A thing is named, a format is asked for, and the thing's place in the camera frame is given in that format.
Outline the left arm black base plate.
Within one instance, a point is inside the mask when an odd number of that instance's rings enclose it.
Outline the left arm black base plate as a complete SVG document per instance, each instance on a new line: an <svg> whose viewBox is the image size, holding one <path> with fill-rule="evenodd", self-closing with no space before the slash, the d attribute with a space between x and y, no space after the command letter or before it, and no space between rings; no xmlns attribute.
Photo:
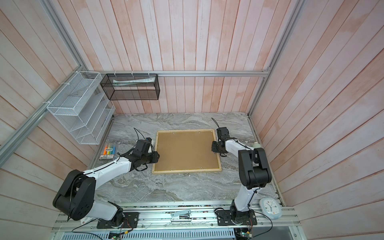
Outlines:
<svg viewBox="0 0 384 240"><path fill-rule="evenodd" d="M138 225L139 212L121 212L117 213L111 220L100 219L97 223L97 229L128 228L134 229Z"/></svg>

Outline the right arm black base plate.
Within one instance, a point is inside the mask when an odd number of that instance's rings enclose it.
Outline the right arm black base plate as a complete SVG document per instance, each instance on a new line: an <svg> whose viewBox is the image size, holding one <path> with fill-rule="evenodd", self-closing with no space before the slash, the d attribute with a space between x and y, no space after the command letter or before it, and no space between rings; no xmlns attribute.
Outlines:
<svg viewBox="0 0 384 240"><path fill-rule="evenodd" d="M234 225L257 225L257 219L253 210L239 212L235 207L230 207L229 210L223 208L214 209L219 226L234 226Z"/></svg>

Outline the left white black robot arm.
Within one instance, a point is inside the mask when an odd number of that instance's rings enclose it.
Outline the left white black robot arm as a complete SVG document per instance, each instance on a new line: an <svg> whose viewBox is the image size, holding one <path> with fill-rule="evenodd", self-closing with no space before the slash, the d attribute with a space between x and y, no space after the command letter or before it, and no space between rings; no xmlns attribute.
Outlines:
<svg viewBox="0 0 384 240"><path fill-rule="evenodd" d="M139 167L158 162L160 155L154 150L152 139L137 140L136 145L116 160L97 168L71 171L57 192L53 207L66 214L69 219L84 221L99 219L113 228L124 222L123 208L112 202L95 200L95 191L106 182L129 172L141 170Z"/></svg>

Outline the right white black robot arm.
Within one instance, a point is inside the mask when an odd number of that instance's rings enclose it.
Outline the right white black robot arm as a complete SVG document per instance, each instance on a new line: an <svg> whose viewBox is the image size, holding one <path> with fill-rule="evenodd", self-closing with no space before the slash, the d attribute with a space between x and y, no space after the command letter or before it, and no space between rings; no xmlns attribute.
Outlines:
<svg viewBox="0 0 384 240"><path fill-rule="evenodd" d="M241 188L230 207L231 221L242 224L251 221L251 204L261 188L272 181L272 172L266 152L258 142L247 146L230 136L226 127L217 128L218 140L212 142L212 152L226 157L232 154L238 158Z"/></svg>

